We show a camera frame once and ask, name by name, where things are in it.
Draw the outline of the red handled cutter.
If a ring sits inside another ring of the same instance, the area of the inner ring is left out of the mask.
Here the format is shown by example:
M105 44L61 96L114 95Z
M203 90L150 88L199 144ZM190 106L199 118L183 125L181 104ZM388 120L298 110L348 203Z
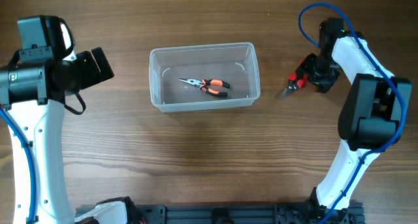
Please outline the red handled cutter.
M308 74L303 70L306 59L303 58L297 69L287 77L287 87L278 96L280 99L286 98L291 93L303 88L308 80Z

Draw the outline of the clear plastic container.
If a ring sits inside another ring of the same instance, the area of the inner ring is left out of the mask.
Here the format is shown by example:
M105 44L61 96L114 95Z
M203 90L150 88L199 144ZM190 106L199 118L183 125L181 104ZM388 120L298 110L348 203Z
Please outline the clear plastic container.
M214 97L179 81L218 79L230 88ZM150 53L150 97L161 112L211 110L250 106L261 95L259 66L250 42L156 48Z

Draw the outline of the orange black needle-nose pliers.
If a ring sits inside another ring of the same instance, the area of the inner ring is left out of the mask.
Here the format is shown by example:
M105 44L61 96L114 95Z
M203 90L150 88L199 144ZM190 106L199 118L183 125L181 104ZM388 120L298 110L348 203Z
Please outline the orange black needle-nose pliers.
M196 80L196 79L180 78L179 81L195 86L196 88L199 88L202 92L208 95L214 96L214 97L227 97L228 93L225 91L214 90L210 88L210 86L220 86L220 87L227 88L227 89L231 87L230 84L228 84L227 82L224 82L218 79Z

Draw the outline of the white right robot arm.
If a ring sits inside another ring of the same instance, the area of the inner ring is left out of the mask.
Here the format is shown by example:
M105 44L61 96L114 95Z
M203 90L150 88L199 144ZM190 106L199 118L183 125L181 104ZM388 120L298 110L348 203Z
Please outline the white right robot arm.
M300 68L319 92L326 93L344 72L351 88L338 118L340 145L323 181L313 189L308 223L358 223L349 209L351 195L370 164L398 142L405 124L412 84L381 67L359 32L345 30L341 18L319 25L319 55Z

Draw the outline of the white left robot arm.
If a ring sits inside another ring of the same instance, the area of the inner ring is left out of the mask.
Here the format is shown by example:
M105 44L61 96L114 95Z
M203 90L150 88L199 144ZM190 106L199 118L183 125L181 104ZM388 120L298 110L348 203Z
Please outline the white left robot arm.
M79 54L51 47L18 50L1 67L1 117L8 125L14 165L14 223L132 223L129 197L108 199L75 217L69 204L62 153L67 95L113 77L98 47Z

